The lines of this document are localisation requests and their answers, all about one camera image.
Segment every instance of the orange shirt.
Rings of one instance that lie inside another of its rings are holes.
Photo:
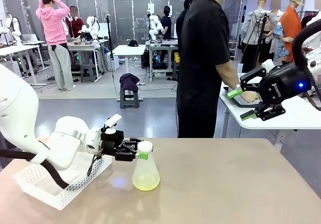
[[[286,8],[286,11],[280,19],[280,23],[282,24],[285,37],[295,38],[301,31],[302,26],[300,18],[297,15],[296,11],[290,6]],[[286,42],[285,48],[289,51],[289,56],[287,60],[293,61],[294,59],[292,53],[292,43]]]

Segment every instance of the stool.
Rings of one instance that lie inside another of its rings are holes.
[[[139,108],[139,98],[138,92],[133,92],[133,94],[125,94],[125,90],[120,90],[120,108],[124,109],[126,107]]]
[[[97,78],[94,65],[80,65],[80,78],[81,82],[94,82]]]

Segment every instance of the pink hoodie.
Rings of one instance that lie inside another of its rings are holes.
[[[54,10],[52,7],[44,8],[44,4],[42,0],[40,0],[39,8],[36,10],[36,15],[40,18],[44,26],[46,41],[49,46],[67,42],[62,20],[69,14],[70,9],[61,0],[56,0],[55,3],[57,3],[61,9]]]

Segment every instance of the black t-shirt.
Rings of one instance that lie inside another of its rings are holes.
[[[179,55],[181,55],[181,45],[182,45],[181,36],[182,36],[183,23],[184,23],[186,13],[187,13],[187,10],[186,9],[183,10],[180,16],[176,20],[176,34],[177,34],[177,39],[179,43]]]
[[[169,17],[163,17],[161,20],[161,24],[164,27],[168,27],[165,35],[164,40],[170,40],[172,38],[172,21]]]
[[[230,60],[228,43],[229,23],[221,6],[215,0],[194,0],[182,32],[179,111],[216,113],[222,78],[215,66]]]

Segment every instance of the bottle cap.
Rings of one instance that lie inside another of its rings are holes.
[[[137,150],[143,153],[149,153],[152,151],[152,143],[150,141],[142,141],[138,143]]]

